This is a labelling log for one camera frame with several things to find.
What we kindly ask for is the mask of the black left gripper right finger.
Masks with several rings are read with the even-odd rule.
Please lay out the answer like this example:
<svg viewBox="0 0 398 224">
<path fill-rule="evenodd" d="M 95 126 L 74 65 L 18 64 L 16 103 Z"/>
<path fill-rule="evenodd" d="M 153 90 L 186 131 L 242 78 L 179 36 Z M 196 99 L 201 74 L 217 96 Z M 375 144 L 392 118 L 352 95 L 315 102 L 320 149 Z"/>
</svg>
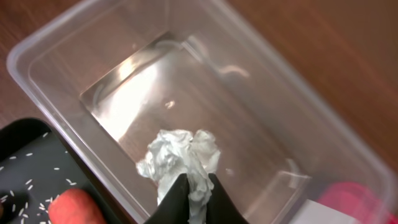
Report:
<svg viewBox="0 0 398 224">
<path fill-rule="evenodd" d="M 248 224 L 226 193 L 215 174 L 208 175 L 214 188 L 207 203 L 207 224 Z"/>
</svg>

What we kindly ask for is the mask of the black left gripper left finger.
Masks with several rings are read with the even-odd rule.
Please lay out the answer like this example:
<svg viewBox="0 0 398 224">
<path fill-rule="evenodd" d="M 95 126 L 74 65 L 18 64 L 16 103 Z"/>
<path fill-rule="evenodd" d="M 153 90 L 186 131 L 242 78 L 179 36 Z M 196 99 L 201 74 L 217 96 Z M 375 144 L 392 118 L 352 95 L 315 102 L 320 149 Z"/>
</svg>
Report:
<svg viewBox="0 0 398 224">
<path fill-rule="evenodd" d="M 187 224 L 190 216 L 189 190 L 187 175 L 180 174 L 145 224 Z"/>
</svg>

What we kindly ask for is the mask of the white tissue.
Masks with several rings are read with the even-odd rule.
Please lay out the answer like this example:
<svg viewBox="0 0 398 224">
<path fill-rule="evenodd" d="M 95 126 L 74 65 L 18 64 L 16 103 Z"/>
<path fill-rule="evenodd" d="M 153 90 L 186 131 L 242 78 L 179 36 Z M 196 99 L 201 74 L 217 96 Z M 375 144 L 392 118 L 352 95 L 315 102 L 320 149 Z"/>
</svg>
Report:
<svg viewBox="0 0 398 224">
<path fill-rule="evenodd" d="M 148 145 L 145 158 L 136 164 L 137 173 L 157 184 L 157 204 L 166 199 L 177 178 L 185 174 L 188 182 L 188 222 L 206 222 L 207 203 L 214 183 L 209 178 L 218 167 L 221 152 L 214 135 L 206 130 L 160 130 Z"/>
</svg>

